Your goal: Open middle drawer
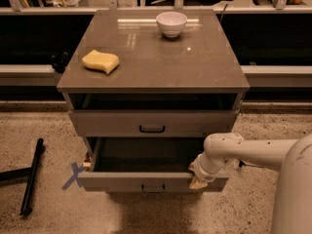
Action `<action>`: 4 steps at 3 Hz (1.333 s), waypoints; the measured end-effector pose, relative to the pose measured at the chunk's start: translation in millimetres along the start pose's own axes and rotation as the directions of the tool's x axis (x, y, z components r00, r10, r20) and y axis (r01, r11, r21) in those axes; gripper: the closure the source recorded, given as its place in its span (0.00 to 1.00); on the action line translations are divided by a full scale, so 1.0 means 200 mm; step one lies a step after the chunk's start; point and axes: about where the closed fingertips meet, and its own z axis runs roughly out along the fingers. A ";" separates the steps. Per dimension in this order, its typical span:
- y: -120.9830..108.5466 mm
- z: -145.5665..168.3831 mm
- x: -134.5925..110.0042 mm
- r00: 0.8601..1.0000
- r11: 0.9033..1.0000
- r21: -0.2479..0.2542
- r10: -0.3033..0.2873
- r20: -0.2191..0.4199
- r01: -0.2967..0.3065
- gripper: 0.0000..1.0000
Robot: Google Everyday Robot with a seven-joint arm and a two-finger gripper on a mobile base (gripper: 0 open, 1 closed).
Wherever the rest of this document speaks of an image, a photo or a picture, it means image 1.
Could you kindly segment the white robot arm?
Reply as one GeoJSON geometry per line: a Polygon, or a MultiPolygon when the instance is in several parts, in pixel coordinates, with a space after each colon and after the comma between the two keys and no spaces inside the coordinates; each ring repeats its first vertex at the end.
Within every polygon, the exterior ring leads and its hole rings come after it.
{"type": "Polygon", "coordinates": [[[235,133],[212,134],[190,164],[192,189],[213,182],[233,160],[279,173],[271,234],[312,234],[312,135],[300,139],[245,140],[235,133]]]}

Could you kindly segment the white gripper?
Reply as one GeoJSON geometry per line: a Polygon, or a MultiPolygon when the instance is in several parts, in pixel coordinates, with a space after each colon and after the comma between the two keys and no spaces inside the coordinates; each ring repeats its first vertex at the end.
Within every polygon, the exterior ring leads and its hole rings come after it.
{"type": "Polygon", "coordinates": [[[219,172],[231,163],[226,158],[212,158],[206,153],[199,154],[194,163],[191,163],[188,170],[194,172],[189,188],[193,190],[203,189],[208,186],[209,182],[216,179],[219,172]]]}

